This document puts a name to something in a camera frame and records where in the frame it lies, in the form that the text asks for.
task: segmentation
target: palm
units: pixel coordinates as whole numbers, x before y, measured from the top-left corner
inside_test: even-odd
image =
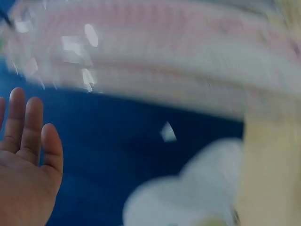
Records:
[[[0,98],[0,128],[5,100]],[[44,164],[39,167],[41,145]],[[63,150],[55,127],[43,127],[43,104],[33,97],[25,105],[22,89],[12,91],[4,138],[0,142],[1,225],[46,224],[63,173]]]

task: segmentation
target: blurry object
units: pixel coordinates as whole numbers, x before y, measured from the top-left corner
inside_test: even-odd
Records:
[[[301,115],[301,42],[254,14],[175,0],[21,1],[2,53],[28,81],[243,119]]]
[[[169,122],[166,122],[164,127],[162,128],[161,136],[165,142],[171,142],[171,141],[177,140],[177,137],[174,134],[174,130],[171,127],[171,125],[169,124]]]
[[[236,209],[241,226],[298,226],[301,222],[301,124],[246,118],[244,160]]]

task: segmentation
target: blue floor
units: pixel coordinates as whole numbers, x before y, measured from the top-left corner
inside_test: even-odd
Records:
[[[242,137],[242,123],[104,95],[43,90],[1,65],[0,96],[8,98],[16,86],[43,100],[45,123],[55,124],[63,141],[63,183],[49,226],[119,226],[124,202],[138,185],[177,174],[218,138]],[[166,121],[176,142],[160,136]]]

